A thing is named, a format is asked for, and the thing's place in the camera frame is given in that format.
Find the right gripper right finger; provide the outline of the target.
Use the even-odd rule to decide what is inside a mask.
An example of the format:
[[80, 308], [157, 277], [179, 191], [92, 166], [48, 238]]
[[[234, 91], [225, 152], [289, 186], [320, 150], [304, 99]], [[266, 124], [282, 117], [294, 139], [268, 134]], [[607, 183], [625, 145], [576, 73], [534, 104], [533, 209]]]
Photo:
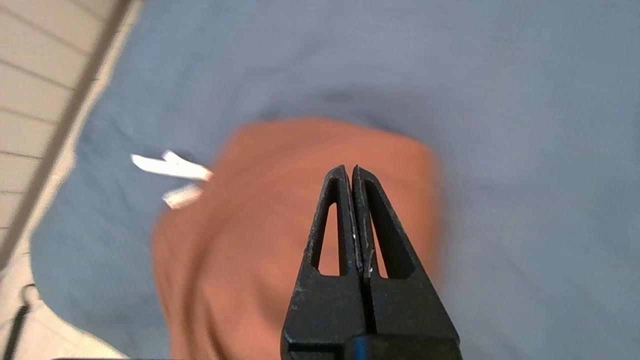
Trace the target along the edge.
[[457, 338], [381, 182], [360, 166], [352, 172], [352, 200], [368, 326], [383, 335]]

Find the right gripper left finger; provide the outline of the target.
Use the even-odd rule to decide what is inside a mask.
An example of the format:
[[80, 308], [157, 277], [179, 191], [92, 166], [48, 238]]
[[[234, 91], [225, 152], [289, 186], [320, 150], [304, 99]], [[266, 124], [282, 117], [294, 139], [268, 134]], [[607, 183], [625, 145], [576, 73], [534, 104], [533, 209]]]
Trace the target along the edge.
[[[319, 265], [329, 210], [336, 205], [339, 274]], [[354, 201], [344, 166], [323, 180], [280, 338], [283, 360], [342, 360], [350, 338], [367, 330], [362, 303], [362, 260]]]

